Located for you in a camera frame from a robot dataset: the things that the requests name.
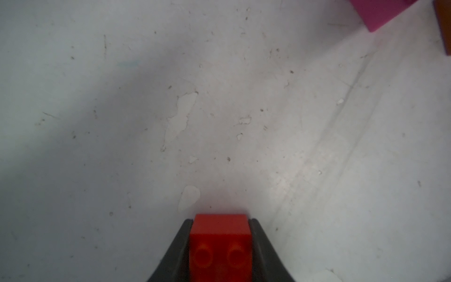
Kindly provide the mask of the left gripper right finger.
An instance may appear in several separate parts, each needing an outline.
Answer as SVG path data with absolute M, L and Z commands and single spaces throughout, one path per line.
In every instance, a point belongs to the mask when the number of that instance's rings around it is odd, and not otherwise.
M 252 282 L 295 282 L 283 265 L 263 227 L 257 219 L 250 219 L 252 236 Z

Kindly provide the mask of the red lego brick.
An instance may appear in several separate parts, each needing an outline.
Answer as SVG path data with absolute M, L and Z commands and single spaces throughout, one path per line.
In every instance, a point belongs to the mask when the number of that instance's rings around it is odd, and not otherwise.
M 246 215 L 196 215 L 189 235 L 191 282 L 250 282 L 251 231 Z

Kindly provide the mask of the pink lego brick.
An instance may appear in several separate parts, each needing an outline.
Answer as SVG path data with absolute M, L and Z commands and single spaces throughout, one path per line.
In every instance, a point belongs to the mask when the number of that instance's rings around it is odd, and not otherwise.
M 350 0 L 369 32 L 397 17 L 417 0 Z

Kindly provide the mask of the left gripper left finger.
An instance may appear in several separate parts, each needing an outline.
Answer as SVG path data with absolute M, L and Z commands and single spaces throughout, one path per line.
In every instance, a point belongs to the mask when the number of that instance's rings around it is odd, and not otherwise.
M 186 219 L 147 282 L 188 282 L 189 236 L 192 219 Z

